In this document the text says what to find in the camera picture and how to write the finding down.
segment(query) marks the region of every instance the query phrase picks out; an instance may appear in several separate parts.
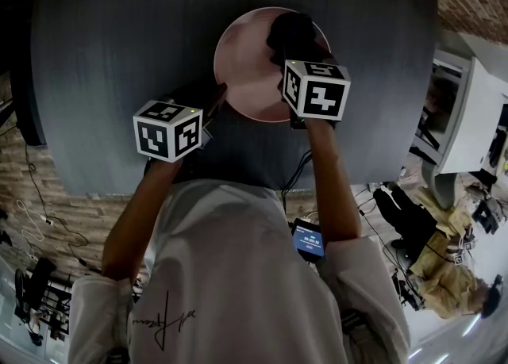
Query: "white shirt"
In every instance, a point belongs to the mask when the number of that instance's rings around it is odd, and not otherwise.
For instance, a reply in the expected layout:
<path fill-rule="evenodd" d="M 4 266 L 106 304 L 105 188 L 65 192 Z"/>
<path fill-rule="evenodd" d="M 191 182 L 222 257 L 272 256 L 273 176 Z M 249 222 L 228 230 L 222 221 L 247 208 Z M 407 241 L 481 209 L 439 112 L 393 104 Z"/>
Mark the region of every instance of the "white shirt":
<path fill-rule="evenodd" d="M 134 306 L 128 280 L 74 284 L 69 364 L 106 363 L 115 347 L 150 364 L 406 362 L 408 327 L 377 242 L 329 243 L 325 255 L 329 286 L 294 249 L 271 190 L 175 186 Z"/>

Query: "plate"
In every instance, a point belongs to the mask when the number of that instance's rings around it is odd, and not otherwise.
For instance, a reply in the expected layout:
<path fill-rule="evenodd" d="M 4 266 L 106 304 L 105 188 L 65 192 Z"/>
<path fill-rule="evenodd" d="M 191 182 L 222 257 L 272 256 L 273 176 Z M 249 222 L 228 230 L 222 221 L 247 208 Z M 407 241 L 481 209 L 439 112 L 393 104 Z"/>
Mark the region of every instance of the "plate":
<path fill-rule="evenodd" d="M 282 74 L 270 61 L 273 50 L 267 37 L 273 21 L 294 12 L 283 7 L 263 7 L 237 18 L 222 34 L 214 56 L 217 83 L 228 85 L 226 100 L 240 114 L 266 123 L 290 118 L 289 105 L 281 101 L 277 86 Z M 316 42 L 330 51 L 325 35 L 317 30 Z"/>

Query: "black pants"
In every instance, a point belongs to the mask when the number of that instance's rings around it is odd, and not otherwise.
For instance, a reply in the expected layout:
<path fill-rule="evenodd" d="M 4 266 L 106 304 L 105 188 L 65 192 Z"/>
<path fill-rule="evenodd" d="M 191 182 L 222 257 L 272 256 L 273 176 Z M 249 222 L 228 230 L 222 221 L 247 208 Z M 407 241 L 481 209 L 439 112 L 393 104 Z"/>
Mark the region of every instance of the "black pants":
<path fill-rule="evenodd" d="M 436 221 L 426 209 L 415 205 L 399 187 L 391 193 L 397 205 L 382 190 L 376 190 L 373 196 L 384 220 L 402 236 L 409 258 L 415 262 L 436 232 Z"/>

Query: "person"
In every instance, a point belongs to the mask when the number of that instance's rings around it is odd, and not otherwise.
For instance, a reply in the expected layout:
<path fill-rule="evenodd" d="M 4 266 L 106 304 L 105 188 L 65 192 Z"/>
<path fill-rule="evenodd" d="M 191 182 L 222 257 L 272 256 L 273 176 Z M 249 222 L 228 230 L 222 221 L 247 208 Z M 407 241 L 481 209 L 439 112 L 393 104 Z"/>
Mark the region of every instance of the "person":
<path fill-rule="evenodd" d="M 449 228 L 458 232 L 461 225 L 467 225 L 470 219 L 456 209 L 445 213 L 437 210 L 437 203 L 432 195 L 422 190 L 422 202 L 431 210 L 415 205 L 400 186 L 394 186 L 391 196 L 381 189 L 373 193 L 379 211 L 395 231 L 401 235 L 402 243 L 392 242 L 396 249 L 403 248 L 409 259 L 409 269 L 416 275 L 418 293 L 424 299 L 426 308 L 432 309 L 443 319 L 458 315 L 478 314 L 488 317 L 498 307 L 499 291 L 491 289 L 488 284 L 477 278 L 466 266 L 456 265 L 453 257 L 453 246 L 445 235 L 445 220 Z"/>
<path fill-rule="evenodd" d="M 172 186 L 180 162 L 155 162 L 107 238 L 102 276 L 73 286 L 68 362 L 406 362 L 407 323 L 379 244 L 360 237 L 333 128 L 306 127 L 326 281 L 272 190 Z M 151 276 L 133 306 L 145 251 Z"/>

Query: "wrist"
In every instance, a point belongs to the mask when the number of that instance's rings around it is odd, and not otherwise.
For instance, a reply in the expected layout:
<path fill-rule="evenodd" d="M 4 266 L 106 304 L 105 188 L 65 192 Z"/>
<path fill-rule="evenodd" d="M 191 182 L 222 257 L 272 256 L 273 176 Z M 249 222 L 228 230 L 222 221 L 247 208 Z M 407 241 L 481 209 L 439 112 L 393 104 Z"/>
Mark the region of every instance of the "wrist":
<path fill-rule="evenodd" d="M 305 119 L 305 126 L 310 136 L 335 137 L 333 127 L 323 119 Z"/>
<path fill-rule="evenodd" d="M 165 161 L 155 161 L 150 167 L 149 173 L 156 175 L 158 178 L 174 178 L 182 166 L 182 159 L 174 163 L 166 163 Z"/>

